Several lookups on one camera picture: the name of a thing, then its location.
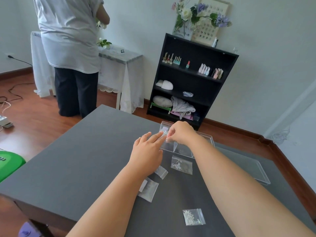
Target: gray t-shirt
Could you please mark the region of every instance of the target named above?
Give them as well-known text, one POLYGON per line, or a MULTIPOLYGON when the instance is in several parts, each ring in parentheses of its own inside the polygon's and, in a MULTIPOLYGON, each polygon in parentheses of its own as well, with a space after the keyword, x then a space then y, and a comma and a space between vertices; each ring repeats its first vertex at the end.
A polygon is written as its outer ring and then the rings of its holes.
POLYGON ((96 13, 103 0, 34 0, 48 62, 83 73, 100 70, 96 13))

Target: white tablecloth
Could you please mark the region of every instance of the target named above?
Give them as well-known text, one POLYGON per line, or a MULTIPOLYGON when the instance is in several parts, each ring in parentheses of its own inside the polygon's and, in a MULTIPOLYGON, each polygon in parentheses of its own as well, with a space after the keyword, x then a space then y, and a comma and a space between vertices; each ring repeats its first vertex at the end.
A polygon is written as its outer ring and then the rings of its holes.
MULTIPOLYGON (((50 95, 50 89, 54 90, 55 71, 47 61, 40 32, 31 33, 31 47, 37 93, 40 97, 46 97, 50 95)), ((133 113, 136 107, 144 107, 143 56, 128 50, 120 53, 118 50, 115 46, 111 50, 100 48, 98 88, 118 93, 117 107, 120 104, 122 111, 133 113)))

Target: hand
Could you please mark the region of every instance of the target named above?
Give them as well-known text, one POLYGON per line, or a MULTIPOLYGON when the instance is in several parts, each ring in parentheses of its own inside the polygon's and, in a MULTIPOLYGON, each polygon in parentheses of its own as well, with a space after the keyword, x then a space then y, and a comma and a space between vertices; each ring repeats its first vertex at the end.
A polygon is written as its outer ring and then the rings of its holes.
POLYGON ((147 140, 150 135, 151 132, 148 132, 134 142, 130 161, 127 164, 133 171, 140 174, 140 177, 143 179, 160 166, 162 150, 159 148, 166 139, 166 136, 161 137, 163 135, 162 131, 152 135, 147 140))
POLYGON ((170 127, 167 140, 188 145, 190 139, 192 139, 195 135, 197 135, 197 133, 186 121, 177 121, 170 127))

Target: left hand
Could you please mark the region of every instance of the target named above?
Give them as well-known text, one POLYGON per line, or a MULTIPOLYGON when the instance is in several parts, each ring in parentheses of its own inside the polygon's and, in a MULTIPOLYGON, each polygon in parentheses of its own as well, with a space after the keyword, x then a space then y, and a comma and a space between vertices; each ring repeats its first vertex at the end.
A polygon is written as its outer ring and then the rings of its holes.
POLYGON ((160 147, 166 139, 166 136, 161 137, 163 135, 162 131, 152 135, 147 140, 150 135, 151 132, 148 132, 134 142, 130 161, 127 164, 143 179, 160 166, 162 161, 160 147))

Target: pink flower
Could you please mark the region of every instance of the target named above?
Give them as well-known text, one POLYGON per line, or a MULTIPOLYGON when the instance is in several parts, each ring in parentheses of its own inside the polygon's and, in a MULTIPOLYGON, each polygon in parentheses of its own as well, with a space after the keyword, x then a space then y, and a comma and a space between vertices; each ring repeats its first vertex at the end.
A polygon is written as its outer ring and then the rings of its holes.
POLYGON ((176 9, 176 7, 177 7, 177 4, 174 2, 173 4, 172 4, 172 10, 175 10, 176 9))

